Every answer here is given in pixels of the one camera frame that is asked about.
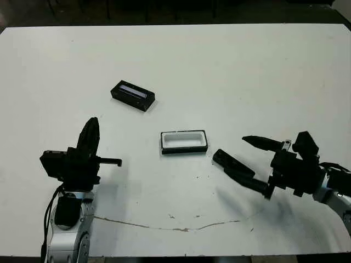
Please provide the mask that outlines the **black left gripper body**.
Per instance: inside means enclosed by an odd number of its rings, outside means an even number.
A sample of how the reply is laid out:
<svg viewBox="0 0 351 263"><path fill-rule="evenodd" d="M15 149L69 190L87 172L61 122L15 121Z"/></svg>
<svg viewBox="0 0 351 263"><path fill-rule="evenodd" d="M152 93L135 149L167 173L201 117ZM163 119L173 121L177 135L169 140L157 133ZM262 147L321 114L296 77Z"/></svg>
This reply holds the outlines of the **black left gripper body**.
<svg viewBox="0 0 351 263"><path fill-rule="evenodd" d="M63 188L65 191L89 192L100 183L101 164L122 166L122 159L101 158L96 151L69 147L63 163Z"/></svg>

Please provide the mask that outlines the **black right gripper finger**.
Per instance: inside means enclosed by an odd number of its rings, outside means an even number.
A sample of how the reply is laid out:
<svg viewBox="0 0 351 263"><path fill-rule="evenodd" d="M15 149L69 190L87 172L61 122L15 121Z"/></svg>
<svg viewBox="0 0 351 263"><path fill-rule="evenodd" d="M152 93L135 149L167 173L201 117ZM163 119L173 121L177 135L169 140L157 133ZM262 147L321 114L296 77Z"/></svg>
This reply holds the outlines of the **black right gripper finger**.
<svg viewBox="0 0 351 263"><path fill-rule="evenodd" d="M263 182L254 178L250 174L243 173L239 170L224 168L224 172L232 180L236 181L243 187L249 188L250 190L259 192L266 199L271 198L271 190L267 182Z"/></svg>
<svg viewBox="0 0 351 263"><path fill-rule="evenodd" d="M281 150L283 147L283 142L276 141L270 138L265 138L262 136L254 136L254 135L244 136L242 137L242 140L249 143L255 148L265 150L265 151L276 152Z"/></svg>

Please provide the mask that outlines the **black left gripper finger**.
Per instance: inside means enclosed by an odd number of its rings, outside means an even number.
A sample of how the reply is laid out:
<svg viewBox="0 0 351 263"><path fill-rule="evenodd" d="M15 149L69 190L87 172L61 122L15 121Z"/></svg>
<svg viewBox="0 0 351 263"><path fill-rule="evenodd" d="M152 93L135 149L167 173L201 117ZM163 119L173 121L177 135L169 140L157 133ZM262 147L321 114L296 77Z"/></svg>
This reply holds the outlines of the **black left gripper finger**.
<svg viewBox="0 0 351 263"><path fill-rule="evenodd" d="M96 155L96 118L90 118L80 132L76 149Z"/></svg>
<svg viewBox="0 0 351 263"><path fill-rule="evenodd" d="M91 118L89 135L90 135L89 149L93 155L96 155L98 145L99 145L99 140L100 140L100 128L99 128L99 121L97 117Z"/></svg>

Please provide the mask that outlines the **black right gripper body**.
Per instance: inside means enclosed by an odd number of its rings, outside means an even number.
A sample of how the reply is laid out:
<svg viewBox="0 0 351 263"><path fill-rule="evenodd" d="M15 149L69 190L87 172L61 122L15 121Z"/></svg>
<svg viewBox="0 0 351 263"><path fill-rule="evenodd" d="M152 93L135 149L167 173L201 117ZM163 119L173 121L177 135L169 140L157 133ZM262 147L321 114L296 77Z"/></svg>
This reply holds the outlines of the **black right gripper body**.
<svg viewBox="0 0 351 263"><path fill-rule="evenodd" d="M271 161L272 174L268 179L273 194L275 187L291 188L293 194L314 194L324 179L324 171L319 166L319 148L313 139L297 139L293 151L276 151Z"/></svg>

